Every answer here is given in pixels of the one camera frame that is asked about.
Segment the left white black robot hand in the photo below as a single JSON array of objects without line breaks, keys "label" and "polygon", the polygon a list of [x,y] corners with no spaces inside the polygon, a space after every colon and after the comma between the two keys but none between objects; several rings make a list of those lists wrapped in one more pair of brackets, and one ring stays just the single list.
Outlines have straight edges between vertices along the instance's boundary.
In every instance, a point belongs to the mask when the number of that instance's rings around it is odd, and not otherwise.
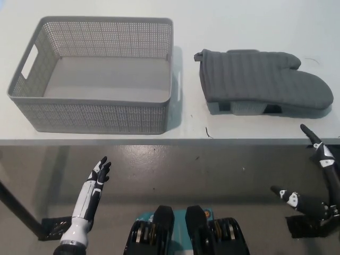
[{"label": "left white black robot hand", "polygon": [[109,180],[111,162],[102,158],[90,172],[76,201],[72,217],[78,217],[93,222],[99,205],[104,183]]}]

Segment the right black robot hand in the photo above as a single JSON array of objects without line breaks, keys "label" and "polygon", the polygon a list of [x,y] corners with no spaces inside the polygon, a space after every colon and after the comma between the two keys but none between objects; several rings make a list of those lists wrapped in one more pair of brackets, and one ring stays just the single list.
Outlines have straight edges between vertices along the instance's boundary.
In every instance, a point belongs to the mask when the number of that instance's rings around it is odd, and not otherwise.
[{"label": "right black robot hand", "polygon": [[300,125],[301,131],[309,138],[314,149],[312,159],[322,172],[328,190],[328,202],[273,185],[271,191],[294,210],[315,220],[322,227],[339,228],[339,160],[312,130]]}]

